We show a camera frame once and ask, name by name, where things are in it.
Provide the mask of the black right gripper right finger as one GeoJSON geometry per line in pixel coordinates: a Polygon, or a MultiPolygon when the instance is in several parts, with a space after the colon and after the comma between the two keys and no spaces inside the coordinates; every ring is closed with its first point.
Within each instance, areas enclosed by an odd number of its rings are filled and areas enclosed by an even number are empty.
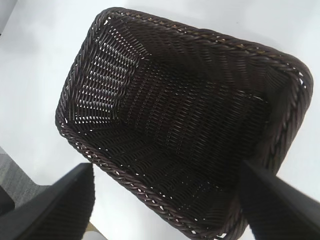
{"type": "Polygon", "coordinates": [[[320,203],[271,171],[244,161],[239,198],[257,240],[318,240],[320,203]]]}

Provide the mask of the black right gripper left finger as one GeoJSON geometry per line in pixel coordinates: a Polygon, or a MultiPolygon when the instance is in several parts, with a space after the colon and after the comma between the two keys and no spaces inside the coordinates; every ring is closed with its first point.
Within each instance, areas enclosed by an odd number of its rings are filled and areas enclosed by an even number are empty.
{"type": "Polygon", "coordinates": [[[42,193],[0,218],[2,240],[80,240],[95,204],[94,171],[80,163],[42,193]]]}

